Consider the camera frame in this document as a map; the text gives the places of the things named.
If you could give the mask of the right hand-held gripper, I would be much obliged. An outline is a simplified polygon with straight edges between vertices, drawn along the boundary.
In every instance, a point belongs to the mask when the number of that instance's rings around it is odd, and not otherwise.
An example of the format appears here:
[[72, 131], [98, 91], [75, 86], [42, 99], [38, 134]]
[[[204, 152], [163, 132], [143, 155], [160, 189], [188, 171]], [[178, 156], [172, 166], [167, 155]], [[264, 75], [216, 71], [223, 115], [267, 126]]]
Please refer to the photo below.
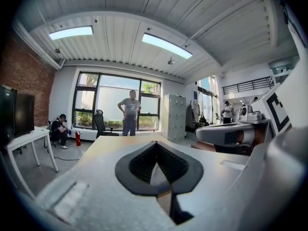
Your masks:
[[278, 98], [277, 83], [255, 102], [243, 105], [240, 109], [238, 122], [212, 125], [198, 128], [195, 135], [198, 140], [214, 144], [218, 153], [250, 156], [253, 147], [270, 142], [278, 134], [291, 128], [289, 116]]

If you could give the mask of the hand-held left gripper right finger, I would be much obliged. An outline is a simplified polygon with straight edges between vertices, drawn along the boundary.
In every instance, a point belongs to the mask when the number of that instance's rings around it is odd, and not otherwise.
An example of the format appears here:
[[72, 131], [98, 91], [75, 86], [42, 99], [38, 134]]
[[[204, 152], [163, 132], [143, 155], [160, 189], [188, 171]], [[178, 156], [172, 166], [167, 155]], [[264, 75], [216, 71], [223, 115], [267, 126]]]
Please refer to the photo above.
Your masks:
[[199, 215], [207, 206], [222, 198], [240, 175], [249, 157], [238, 154], [217, 153], [180, 145], [169, 141], [158, 143], [190, 156], [203, 166], [203, 175], [190, 192], [176, 195], [181, 212]]

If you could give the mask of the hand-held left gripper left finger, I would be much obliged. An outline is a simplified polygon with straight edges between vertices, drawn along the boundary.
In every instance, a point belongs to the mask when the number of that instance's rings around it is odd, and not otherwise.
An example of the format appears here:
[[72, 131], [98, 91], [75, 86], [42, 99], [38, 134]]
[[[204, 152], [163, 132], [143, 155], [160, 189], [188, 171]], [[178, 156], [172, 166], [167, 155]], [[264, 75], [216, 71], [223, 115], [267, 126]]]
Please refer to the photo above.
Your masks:
[[154, 196], [129, 192], [117, 180], [115, 166], [123, 156], [144, 146], [117, 151], [79, 162], [50, 182], [36, 202], [60, 220], [60, 230], [168, 231], [173, 220]]

